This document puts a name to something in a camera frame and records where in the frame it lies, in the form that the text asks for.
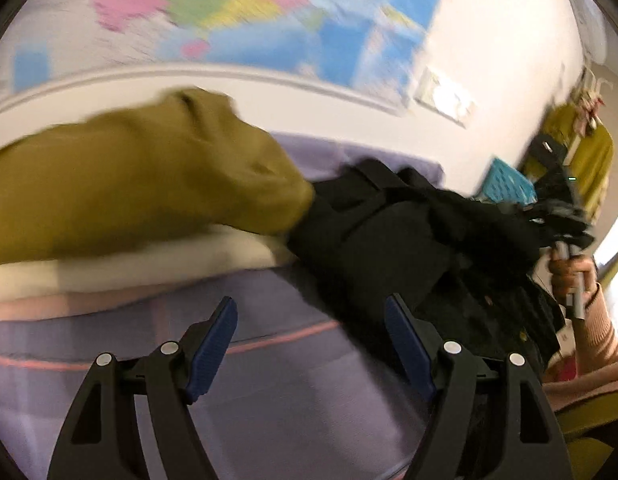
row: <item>white pillow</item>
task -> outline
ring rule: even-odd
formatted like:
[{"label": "white pillow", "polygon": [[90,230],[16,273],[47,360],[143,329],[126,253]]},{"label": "white pillow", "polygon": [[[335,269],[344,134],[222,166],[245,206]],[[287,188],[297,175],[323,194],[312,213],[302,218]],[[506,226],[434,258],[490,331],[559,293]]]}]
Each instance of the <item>white pillow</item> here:
[{"label": "white pillow", "polygon": [[0,302],[191,282],[234,270],[282,266],[294,258],[281,238],[211,225],[204,234],[150,244],[134,253],[0,265]]}]

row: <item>pink sleeve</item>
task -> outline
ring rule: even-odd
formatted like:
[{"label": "pink sleeve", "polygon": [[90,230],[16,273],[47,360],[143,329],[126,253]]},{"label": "pink sleeve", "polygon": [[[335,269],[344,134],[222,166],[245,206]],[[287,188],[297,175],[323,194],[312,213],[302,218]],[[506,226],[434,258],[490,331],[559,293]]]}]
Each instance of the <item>pink sleeve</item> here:
[{"label": "pink sleeve", "polygon": [[574,320],[578,375],[618,361],[618,331],[609,318],[600,285],[586,311],[586,320]]}]

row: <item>olive green cloth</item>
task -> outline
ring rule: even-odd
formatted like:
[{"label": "olive green cloth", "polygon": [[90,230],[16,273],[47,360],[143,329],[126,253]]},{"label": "olive green cloth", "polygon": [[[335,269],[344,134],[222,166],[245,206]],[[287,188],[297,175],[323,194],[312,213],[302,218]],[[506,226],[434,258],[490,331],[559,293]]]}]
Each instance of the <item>olive green cloth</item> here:
[{"label": "olive green cloth", "polygon": [[[573,104],[559,106],[549,113],[542,125],[542,131],[568,149],[576,136],[573,130],[576,114],[577,110]],[[590,219],[597,219],[599,215],[613,159],[613,139],[604,125],[599,124],[590,137],[580,141],[569,165],[572,175],[576,178],[583,208]],[[522,172],[531,179],[538,179],[546,170],[537,160],[529,157]]]},{"label": "olive green cloth", "polygon": [[618,392],[583,400],[556,416],[567,441],[574,480],[591,480],[613,449],[583,435],[618,420]]},{"label": "olive green cloth", "polygon": [[285,232],[313,187],[227,96],[198,88],[0,150],[0,264],[133,251],[226,224]]}]

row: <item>world map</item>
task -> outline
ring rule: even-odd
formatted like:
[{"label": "world map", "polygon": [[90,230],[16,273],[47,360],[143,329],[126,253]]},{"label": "world map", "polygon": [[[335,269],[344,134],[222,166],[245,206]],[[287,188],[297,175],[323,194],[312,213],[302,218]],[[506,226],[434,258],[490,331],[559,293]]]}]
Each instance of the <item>world map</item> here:
[{"label": "world map", "polygon": [[391,103],[439,0],[29,0],[0,41],[0,99],[120,64],[228,63]]}]

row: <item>blue basket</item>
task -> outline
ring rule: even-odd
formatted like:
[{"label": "blue basket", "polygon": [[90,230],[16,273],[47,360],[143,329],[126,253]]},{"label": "blue basket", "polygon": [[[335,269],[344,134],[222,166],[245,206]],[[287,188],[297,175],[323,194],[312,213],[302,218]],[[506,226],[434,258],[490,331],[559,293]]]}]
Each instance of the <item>blue basket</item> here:
[{"label": "blue basket", "polygon": [[494,158],[478,199],[528,205],[536,202],[537,197],[534,185],[527,177],[503,160]]}]

